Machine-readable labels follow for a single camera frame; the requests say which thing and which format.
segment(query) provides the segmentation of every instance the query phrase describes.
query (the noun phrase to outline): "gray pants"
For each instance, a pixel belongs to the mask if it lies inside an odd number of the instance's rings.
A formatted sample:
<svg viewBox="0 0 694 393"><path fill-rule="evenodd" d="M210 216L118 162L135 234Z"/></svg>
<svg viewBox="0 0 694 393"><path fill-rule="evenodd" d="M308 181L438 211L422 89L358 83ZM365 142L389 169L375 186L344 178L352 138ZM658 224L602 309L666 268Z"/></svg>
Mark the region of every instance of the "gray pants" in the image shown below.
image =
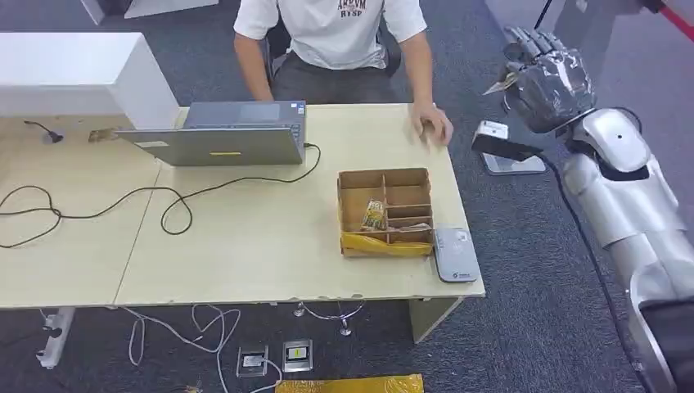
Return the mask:
<svg viewBox="0 0 694 393"><path fill-rule="evenodd" d="M305 100L308 104L366 104L397 102L384 70L359 68L329 70L287 55L272 81L278 101Z"/></svg>

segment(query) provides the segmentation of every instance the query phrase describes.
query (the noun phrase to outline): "laptop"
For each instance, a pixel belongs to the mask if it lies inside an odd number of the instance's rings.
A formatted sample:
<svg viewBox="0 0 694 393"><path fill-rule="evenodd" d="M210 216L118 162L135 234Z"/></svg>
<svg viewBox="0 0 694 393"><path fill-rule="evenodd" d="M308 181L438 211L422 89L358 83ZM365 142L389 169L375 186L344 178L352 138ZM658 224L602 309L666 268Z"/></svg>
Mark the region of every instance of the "laptop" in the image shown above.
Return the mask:
<svg viewBox="0 0 694 393"><path fill-rule="evenodd" d="M174 166L301 164L305 111L302 101L194 102L182 129L117 134Z"/></svg>

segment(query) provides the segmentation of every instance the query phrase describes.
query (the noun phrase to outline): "gray carpet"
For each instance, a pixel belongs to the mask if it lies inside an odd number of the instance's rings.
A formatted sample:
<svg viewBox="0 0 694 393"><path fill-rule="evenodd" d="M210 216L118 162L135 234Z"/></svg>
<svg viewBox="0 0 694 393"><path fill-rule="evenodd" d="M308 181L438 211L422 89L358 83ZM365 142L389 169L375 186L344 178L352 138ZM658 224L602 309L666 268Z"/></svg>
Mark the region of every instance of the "gray carpet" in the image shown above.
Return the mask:
<svg viewBox="0 0 694 393"><path fill-rule="evenodd" d="M223 357L230 391L248 391L274 378L232 377L240 340L270 343L276 359L283 340L300 337L315 341L316 370L293 378L422 373L426 391L432 393L642 391L552 176L490 177L470 151L479 121L503 116L497 97L480 95L497 75L504 42L489 9L483 0L435 0L422 7L431 26L435 97L457 129L449 150L488 298L464 302L419 346L410 338L407 305L399 301L369 303L354 320L355 334L349 338L339 336L334 324L295 318L290 305L244 306ZM139 20L111 18L95 28L74 0L0 0L0 29L140 30L177 99L186 105L249 98L232 55L236 9L236 1L223 0L216 7ZM396 79L404 88L403 76ZM614 275L602 262L623 309ZM192 336L188 308L143 312ZM2 312L0 340L37 327L39 320L34 310ZM0 353L0 386L22 392L154 392L193 384L200 377L205 391L221 391L213 355L152 325L142 366L133 367L127 354L132 321L120 310L80 310L57 369L38 366L33 352L43 342L29 339Z"/></svg>

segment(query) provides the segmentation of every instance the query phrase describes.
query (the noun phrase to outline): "black cable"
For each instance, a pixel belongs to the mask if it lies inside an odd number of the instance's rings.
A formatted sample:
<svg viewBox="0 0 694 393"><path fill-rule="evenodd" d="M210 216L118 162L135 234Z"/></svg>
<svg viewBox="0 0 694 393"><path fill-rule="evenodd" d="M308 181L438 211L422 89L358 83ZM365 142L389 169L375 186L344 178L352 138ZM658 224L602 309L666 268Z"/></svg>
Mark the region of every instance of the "black cable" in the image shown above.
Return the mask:
<svg viewBox="0 0 694 393"><path fill-rule="evenodd" d="M538 21L535 22L535 27L533 29L538 29L540 27L540 24L542 24L542 21L544 20L545 14L547 14L547 10L549 9L549 6L552 5L552 0L547 0L547 2L544 3L544 8L543 11L540 13L540 17L538 18Z"/></svg>
<svg viewBox="0 0 694 393"><path fill-rule="evenodd" d="M615 331L617 332L617 338L620 340L620 344L622 346L622 350L624 351L624 355L626 356L627 361L629 362L629 365L631 366L634 373L636 374L636 378L643 386L643 389L646 391L646 393L649 393L650 392L650 387L649 387L650 385L647 384L646 378L643 376L641 371L637 370L635 367L636 359L633 357L631 351L627 347L626 339L624 338L624 333L622 332L622 329L621 329L620 323L619 323L619 319L617 318L617 310L615 307L615 302L612 300L612 296L610 295L610 291L607 289L607 283L605 282L605 276L602 274L602 271L600 270L600 265L597 263L597 258L595 256L595 253L593 253L593 248L590 246L590 242L588 241L588 237L586 236L586 234L583 230L583 226L581 225L581 222L579 220L579 216L576 214L574 208L571 206L571 204L569 202L569 198L566 196L566 192L564 191L564 187L561 184L561 174L559 173L559 169L545 155L538 154L537 157L539 157L540 160L542 160L544 162L544 164L547 167L549 167L549 169L554 173L554 179L557 181L557 188L559 188L561 200L564 202L566 209L569 211L571 218L574 220L574 223L576 225L576 229L579 231L579 235L581 237L581 240L583 241L585 248L588 251L588 258L593 263L593 269L595 270L595 274L597 275L597 280L600 282L600 288L602 289L602 294L605 296L605 300L607 301L607 308L610 309L610 315L612 317L612 323L615 325Z"/></svg>
<svg viewBox="0 0 694 393"><path fill-rule="evenodd" d="M633 119L636 120L636 125L638 126L638 133L643 134L643 123L641 122L641 118L638 117L636 112L630 110L626 106L611 106L611 108L629 113L631 117L633 117Z"/></svg>
<svg viewBox="0 0 694 393"><path fill-rule="evenodd" d="M44 131L46 131L46 133L48 133L48 136L51 137L51 141L53 141L53 143L58 143L63 140L62 135L51 131L50 129L46 128L43 124L37 121L24 120L24 124L37 125L38 127L41 127Z"/></svg>
<svg viewBox="0 0 694 393"><path fill-rule="evenodd" d="M219 184L218 186L203 188L199 191L196 191L196 192L193 192L193 193L190 193L187 195L181 195L180 192L174 190L171 187L140 187L140 188L132 190L131 192L128 192L127 194L122 196L118 201L113 203L111 206L108 206L104 210L99 211L98 213L93 214L93 215L64 215L60 210L58 210L53 205L53 198L51 196L51 193L48 192L48 190L46 190L45 188L39 187L39 186L34 186L34 185L18 187L18 188L15 188L14 190L12 190L9 194L7 194L2 199L2 201L0 201L0 208L2 208L2 206L5 204L7 199L9 199L12 195L14 195L15 193L17 193L21 190L25 190L25 189L35 189L35 190L39 190L40 192L43 192L46 195L46 198L48 199L48 207L34 207L31 209L26 209L26 210L0 212L0 217L16 216L16 215L28 215L28 214L39 212L39 211L49 211L49 212L53 213L53 215L56 216L56 222L49 229L47 229L46 231L44 231L38 235L35 235L33 237L30 237L30 238L25 239L21 242L17 242L15 244L11 244L11 245L0 244L0 248L9 249L9 248L15 248L18 246L23 246L24 244L27 244L29 242L36 240L36 239L39 239L40 237L46 236L49 233L51 233L53 230L55 230L57 228L58 224L60 224L63 219L95 219L96 217L102 216L105 213L113 210L118 204L120 204L121 202L123 202L124 200L126 200L127 198L132 196L133 194L136 194L136 193L142 192L142 191L153 191L153 192L154 191L169 191L169 192L173 192L174 194L176 194L176 197L177 197L176 200L173 201L171 203L171 205L169 205L169 207L167 207L166 210L164 210L164 213L161 215L160 225L161 225L162 230L164 230L164 232L168 233L169 235L180 235L182 233L185 233L193 225L193 212L191 210L191 207L186 203L186 199L188 199L188 198L192 198L194 196L204 194L206 192L219 190L222 187L226 187L230 184L238 183L238 182L245 181L245 180L263 180L266 182L277 182L277 183L296 183L296 182L300 181L301 179L305 178L306 176L310 175L316 169L316 167L318 167L318 163L321 161L321 154L322 154L321 148L318 147L318 145L314 145L314 144L308 143L308 142L304 143L304 147L313 147L316 150L318 150L318 158L316 158L316 162L313 164L311 169L306 171L304 174L302 174L298 178L285 180L283 178L265 178L265 177L260 177L260 176L246 176L243 178L235 178L235 179L230 180L226 183ZM185 206L185 208L186 208L186 211L187 211L188 217L189 217L188 224L183 229L181 229L179 231L172 231L172 230L169 230L166 228L164 221L166 220L166 215L169 213L169 211L171 209L173 209L178 203L183 203L183 206Z"/></svg>

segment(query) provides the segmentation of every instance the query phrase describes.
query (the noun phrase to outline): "white t-shirt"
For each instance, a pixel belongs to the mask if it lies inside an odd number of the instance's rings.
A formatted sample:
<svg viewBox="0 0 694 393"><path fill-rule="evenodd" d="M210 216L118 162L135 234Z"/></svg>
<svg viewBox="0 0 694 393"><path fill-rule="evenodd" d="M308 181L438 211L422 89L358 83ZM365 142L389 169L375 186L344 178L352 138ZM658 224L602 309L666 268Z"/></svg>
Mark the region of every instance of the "white t-shirt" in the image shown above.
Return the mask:
<svg viewBox="0 0 694 393"><path fill-rule="evenodd" d="M426 28L419 0L241 0L234 30L263 39L282 14L301 60L333 70L385 68L376 43L381 13L399 43Z"/></svg>

